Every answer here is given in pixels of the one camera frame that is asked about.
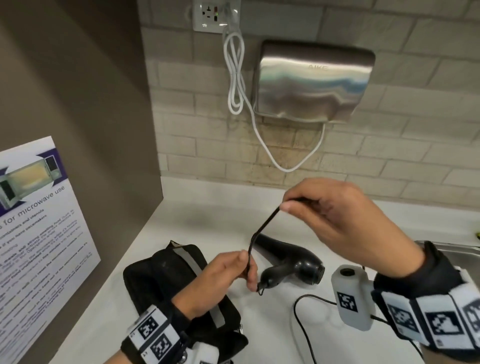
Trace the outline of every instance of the metal sink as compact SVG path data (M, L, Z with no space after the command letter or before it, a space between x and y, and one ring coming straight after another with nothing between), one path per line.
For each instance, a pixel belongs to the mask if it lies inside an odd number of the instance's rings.
M415 241L423 247L424 240ZM480 247L449 243L435 244L438 250L450 259L454 266L466 269L478 287L480 287Z

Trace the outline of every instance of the hair dryer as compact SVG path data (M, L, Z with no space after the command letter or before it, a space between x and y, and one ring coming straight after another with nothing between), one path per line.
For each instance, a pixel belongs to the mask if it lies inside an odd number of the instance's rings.
M290 275L294 275L306 284L318 284L325 267L322 261L310 250L301 246L284 243L269 236L258 234L255 239L258 250L273 267L265 269L258 283L258 291L276 287Z

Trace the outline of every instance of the countertop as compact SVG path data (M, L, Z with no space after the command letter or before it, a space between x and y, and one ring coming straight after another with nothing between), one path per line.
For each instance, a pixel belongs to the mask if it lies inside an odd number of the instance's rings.
M170 240L195 244L207 261L220 252L246 249L251 235L281 201L283 191L166 177L164 201L151 216L103 287L72 329L50 364L102 364L126 336L138 317L123 284L124 268L150 257ZM478 245L480 213L442 207L377 202L380 208L412 239ZM242 317L249 345L236 364L311 363L305 338L295 321L292 305L304 293L335 300L331 274L348 261L329 251L301 221L280 213L265 229L271 237L304 246L325 265L320 284L306 289L283 283L260 297L237 280L228 292ZM253 251L259 273L270 266ZM375 272L367 270L373 279ZM334 306L305 298L298 315L307 330L317 361L328 363L422 363L414 348L398 340L391 328L375 322L361 332L343 324Z

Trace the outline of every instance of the gray wall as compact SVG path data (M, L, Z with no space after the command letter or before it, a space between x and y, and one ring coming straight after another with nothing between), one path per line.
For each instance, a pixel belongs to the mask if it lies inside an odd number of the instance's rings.
M287 188L305 177L357 183L374 198L480 207L480 1L242 0L245 72L260 42L348 44L377 55L348 125L285 174L259 147L250 115L227 109L221 36L194 33L190 0L139 0L164 175ZM284 167L314 147L318 127L258 118Z
M53 136L102 259L21 361L46 364L162 200L135 0L0 1L0 125Z

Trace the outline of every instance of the black pouch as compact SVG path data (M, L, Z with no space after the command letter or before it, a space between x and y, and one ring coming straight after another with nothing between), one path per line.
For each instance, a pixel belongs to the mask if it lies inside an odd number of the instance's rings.
M123 271L123 280L139 314L150 305L170 301L206 267L207 262L196 245L179 245L173 241L151 258L133 263ZM237 332L240 313L225 296L205 315L194 318L185 333L196 341L218 347L219 363L239 353L248 339Z

